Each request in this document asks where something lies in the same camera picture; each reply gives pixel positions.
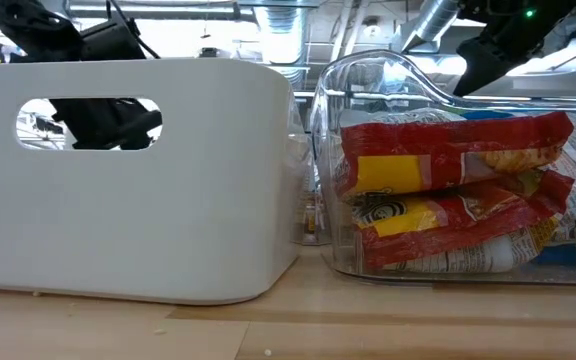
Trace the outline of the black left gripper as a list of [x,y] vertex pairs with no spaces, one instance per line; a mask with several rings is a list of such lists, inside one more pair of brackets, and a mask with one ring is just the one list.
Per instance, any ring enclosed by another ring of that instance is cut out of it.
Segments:
[[160,112],[146,112],[130,120],[129,106],[119,99],[51,99],[56,122],[62,122],[75,138],[74,149],[144,149],[151,143],[148,132],[162,124]]

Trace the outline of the red yellow noodle packet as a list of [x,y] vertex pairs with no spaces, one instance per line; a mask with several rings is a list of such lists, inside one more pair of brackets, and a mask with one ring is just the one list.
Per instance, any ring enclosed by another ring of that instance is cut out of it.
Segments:
[[406,194],[489,180],[553,163],[574,131],[564,112],[438,123],[364,123],[341,131],[335,190]]
[[416,273],[500,273],[534,259],[566,211],[572,178],[551,170],[352,205],[364,266]]

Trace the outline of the smooth silver ventilation duct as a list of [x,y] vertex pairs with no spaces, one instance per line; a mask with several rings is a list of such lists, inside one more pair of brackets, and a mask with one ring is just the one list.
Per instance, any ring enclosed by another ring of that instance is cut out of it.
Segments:
[[401,51],[438,53],[459,10],[459,0],[424,0],[419,15],[402,26]]

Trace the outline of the bright ceiling light panel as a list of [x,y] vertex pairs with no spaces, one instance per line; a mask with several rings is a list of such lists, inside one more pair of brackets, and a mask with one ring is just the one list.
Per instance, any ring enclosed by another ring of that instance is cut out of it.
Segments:
[[[408,58],[426,74],[463,75],[466,61],[457,55],[409,55]],[[507,76],[546,76],[576,73],[576,38],[569,46],[543,58],[533,58],[515,67]]]

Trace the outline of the white plastic bin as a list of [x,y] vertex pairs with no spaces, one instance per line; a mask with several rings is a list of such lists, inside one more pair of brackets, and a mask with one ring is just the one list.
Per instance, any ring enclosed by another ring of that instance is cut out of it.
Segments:
[[[33,99],[146,98],[150,147],[31,150]],[[290,82],[230,59],[0,65],[0,289],[224,304],[267,291],[308,151]]]

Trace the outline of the long clear plastic bin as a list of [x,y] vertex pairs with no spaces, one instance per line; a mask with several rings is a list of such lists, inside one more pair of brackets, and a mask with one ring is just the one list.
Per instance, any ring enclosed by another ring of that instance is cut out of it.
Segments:
[[392,282],[501,282],[576,285],[576,263],[530,261],[500,273],[373,273],[362,268],[355,243],[342,239],[342,204],[334,188],[335,145],[341,130],[380,114],[434,108],[453,113],[499,111],[521,114],[576,114],[576,99],[461,98],[440,90],[408,58],[372,50],[342,57],[327,65],[314,93],[311,121],[322,185],[326,229],[331,246],[330,265],[337,271],[365,279]]

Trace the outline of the ribbed silver ventilation duct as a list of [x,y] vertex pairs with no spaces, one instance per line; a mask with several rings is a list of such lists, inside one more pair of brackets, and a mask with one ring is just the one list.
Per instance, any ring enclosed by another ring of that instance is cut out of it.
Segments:
[[263,60],[278,66],[281,73],[294,88],[304,81],[304,41],[306,38],[308,11],[297,7],[256,7],[256,21],[261,33]]

